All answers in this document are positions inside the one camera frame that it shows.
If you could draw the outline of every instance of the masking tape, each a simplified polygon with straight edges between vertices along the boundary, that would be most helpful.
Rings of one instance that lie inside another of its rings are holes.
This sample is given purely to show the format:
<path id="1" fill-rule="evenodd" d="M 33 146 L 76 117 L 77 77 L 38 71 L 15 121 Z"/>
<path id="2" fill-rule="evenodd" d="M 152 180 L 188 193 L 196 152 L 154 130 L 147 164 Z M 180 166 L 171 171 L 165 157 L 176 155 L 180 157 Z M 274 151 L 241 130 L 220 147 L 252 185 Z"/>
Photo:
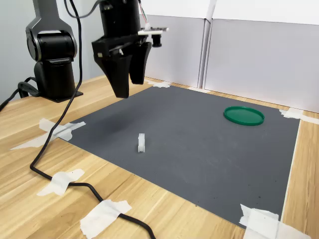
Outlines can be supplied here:
<path id="1" fill-rule="evenodd" d="M 55 193 L 59 196 L 62 196 L 69 183 L 78 180 L 84 171 L 82 169 L 76 169 L 72 172 L 57 172 L 52 176 L 50 183 L 45 186 L 40 192 L 37 193 L 38 196 L 45 196 L 50 193 Z"/>
<path id="2" fill-rule="evenodd" d="M 34 138 L 26 143 L 23 143 L 17 147 L 12 148 L 13 149 L 20 149 L 20 148 L 28 148 L 28 147 L 40 147 L 44 145 L 46 139 L 49 136 L 49 132 L 52 129 L 52 127 L 55 125 L 54 122 L 51 122 L 47 119 L 41 119 L 39 122 L 39 128 L 46 131 L 47 133 Z M 84 126 L 84 122 L 80 123 L 67 123 L 65 125 L 58 125 L 58 127 L 53 131 L 53 134 L 51 136 L 50 142 L 53 141 L 56 138 L 61 138 L 65 141 L 69 141 L 72 138 L 72 130 L 75 130 L 79 127 Z"/>
<path id="3" fill-rule="evenodd" d="M 132 207 L 127 201 L 112 202 L 104 200 L 100 202 L 88 215 L 80 221 L 80 228 L 87 239 L 91 239 L 100 234 L 112 222 L 116 220 L 120 213 L 127 213 Z"/>
<path id="4" fill-rule="evenodd" d="M 195 88 L 195 87 L 188 87 L 188 89 L 189 89 L 189 90 L 192 90 L 192 91 L 203 92 L 203 93 L 208 93 L 208 92 L 210 92 L 209 90 L 199 89 L 199 88 Z"/>
<path id="5" fill-rule="evenodd" d="M 239 223 L 247 227 L 244 239 L 311 239 L 310 236 L 279 222 L 277 214 L 240 206 L 243 216 Z"/>
<path id="6" fill-rule="evenodd" d="M 303 115 L 304 113 L 303 110 L 289 108 L 288 111 L 284 111 L 284 110 L 279 110 L 279 111 L 285 118 L 301 119 L 309 123 L 319 124 L 319 119 Z"/>
<path id="7" fill-rule="evenodd" d="M 150 85 L 153 85 L 159 88 L 162 88 L 162 87 L 168 88 L 170 87 L 170 84 L 171 84 L 171 82 L 166 82 L 166 81 L 163 81 L 163 82 L 154 82 L 150 80 L 145 80 L 145 81 L 147 81 L 147 83 L 149 83 Z"/>

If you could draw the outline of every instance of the wooden tabletop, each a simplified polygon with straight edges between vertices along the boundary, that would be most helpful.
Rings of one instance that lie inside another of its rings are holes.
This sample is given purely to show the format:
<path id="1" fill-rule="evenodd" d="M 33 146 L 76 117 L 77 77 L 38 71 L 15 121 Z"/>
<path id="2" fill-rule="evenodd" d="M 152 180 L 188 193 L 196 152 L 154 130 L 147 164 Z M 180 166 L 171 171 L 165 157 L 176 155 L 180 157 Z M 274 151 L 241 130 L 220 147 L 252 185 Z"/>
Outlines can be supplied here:
<path id="1" fill-rule="evenodd" d="M 142 86 L 130 84 L 130 94 L 151 86 L 147 83 Z M 61 124 L 120 100 L 114 96 L 105 77 L 85 81 L 80 91 L 84 95 L 75 98 Z M 288 109 L 217 92 L 208 94 Z M 9 103 L 0 112 L 0 238 L 85 238 L 79 221 L 99 203 L 92 192 L 88 188 L 71 187 L 63 196 L 37 196 L 49 182 L 29 168 L 40 148 L 10 150 L 42 135 L 39 120 L 46 118 L 56 122 L 66 104 L 27 97 Z M 319 119 L 319 114 L 304 114 Z M 301 121 L 295 150 L 283 222 L 316 239 L 319 238 L 319 125 Z M 92 184 L 103 199 L 127 200 L 132 206 L 127 215 L 147 223 L 158 239 L 240 239 L 245 232 L 213 213 L 59 138 L 49 144 L 37 168 L 51 176 L 58 171 L 83 169 L 85 174 L 79 182 Z M 118 218 L 96 238 L 148 238 L 148 234 L 143 228 Z"/>

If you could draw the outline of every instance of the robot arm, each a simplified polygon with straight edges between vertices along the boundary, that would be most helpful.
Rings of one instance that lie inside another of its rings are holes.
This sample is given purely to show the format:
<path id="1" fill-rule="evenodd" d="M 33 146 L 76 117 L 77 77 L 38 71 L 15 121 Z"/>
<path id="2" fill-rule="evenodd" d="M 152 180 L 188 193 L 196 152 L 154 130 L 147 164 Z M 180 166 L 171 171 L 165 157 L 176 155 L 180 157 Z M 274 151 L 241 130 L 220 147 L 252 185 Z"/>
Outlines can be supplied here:
<path id="1" fill-rule="evenodd" d="M 75 91 L 72 62 L 77 45 L 72 28 L 60 19 L 56 0 L 33 0 L 33 5 L 36 17 L 25 31 L 29 53 L 37 62 L 39 95 L 56 102 L 67 100 Z"/>
<path id="2" fill-rule="evenodd" d="M 92 42 L 94 60 L 119 98 L 129 96 L 129 75 L 133 84 L 144 83 L 152 47 L 146 42 L 147 36 L 152 35 L 153 47 L 160 47 L 160 34 L 166 31 L 166 28 L 141 30 L 139 2 L 99 1 L 104 35 Z M 77 49 L 72 29 L 59 18 L 56 0 L 33 0 L 33 4 L 36 18 L 26 27 L 26 36 L 29 53 L 37 62 L 34 73 L 39 94 L 58 102 L 69 99 L 75 91 L 71 62 Z"/>

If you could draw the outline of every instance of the gray mat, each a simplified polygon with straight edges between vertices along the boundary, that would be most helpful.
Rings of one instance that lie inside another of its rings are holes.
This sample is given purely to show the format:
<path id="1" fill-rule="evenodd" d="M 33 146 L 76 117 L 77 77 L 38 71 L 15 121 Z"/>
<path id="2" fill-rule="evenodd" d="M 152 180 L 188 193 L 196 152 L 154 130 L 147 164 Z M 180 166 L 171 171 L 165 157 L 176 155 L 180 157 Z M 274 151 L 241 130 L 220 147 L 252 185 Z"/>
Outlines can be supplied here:
<path id="1" fill-rule="evenodd" d="M 229 106 L 261 111 L 243 126 Z M 240 204 L 281 216 L 299 126 L 278 109 L 178 87 L 151 87 L 82 117 L 69 141 L 242 227 Z M 139 133 L 146 152 L 137 153 Z"/>

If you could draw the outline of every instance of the green lid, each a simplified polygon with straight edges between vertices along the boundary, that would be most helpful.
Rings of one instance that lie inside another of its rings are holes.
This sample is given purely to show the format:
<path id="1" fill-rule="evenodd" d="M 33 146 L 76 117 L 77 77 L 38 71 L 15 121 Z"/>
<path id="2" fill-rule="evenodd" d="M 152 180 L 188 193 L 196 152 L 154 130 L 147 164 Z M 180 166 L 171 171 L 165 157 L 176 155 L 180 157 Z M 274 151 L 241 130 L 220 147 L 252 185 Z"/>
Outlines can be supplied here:
<path id="1" fill-rule="evenodd" d="M 228 107 L 224 111 L 224 116 L 229 121 L 249 126 L 260 125 L 265 120 L 263 113 L 244 106 Z"/>

